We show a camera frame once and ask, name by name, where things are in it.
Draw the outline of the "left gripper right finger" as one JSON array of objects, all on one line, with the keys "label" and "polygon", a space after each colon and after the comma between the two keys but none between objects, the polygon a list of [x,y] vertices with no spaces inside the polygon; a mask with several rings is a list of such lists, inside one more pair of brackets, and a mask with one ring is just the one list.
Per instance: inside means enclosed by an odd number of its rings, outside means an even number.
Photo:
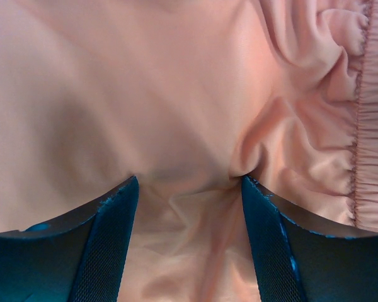
[{"label": "left gripper right finger", "polygon": [[343,225],[241,183],[262,301],[378,301],[378,233]]}]

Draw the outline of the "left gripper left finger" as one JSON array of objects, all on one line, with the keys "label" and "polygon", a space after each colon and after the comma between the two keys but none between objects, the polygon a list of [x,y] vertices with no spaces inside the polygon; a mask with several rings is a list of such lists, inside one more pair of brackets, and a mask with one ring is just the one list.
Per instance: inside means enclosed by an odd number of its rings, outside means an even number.
[{"label": "left gripper left finger", "polygon": [[0,233],[0,301],[116,301],[138,197],[131,177],[56,218]]}]

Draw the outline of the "orange shorts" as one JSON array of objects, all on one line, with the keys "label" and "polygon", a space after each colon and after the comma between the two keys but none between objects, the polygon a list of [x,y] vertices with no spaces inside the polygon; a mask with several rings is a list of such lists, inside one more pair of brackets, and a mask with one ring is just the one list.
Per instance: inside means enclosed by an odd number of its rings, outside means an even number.
[{"label": "orange shorts", "polygon": [[0,1],[0,232],[130,176],[120,301],[258,301],[240,179],[378,232],[378,1]]}]

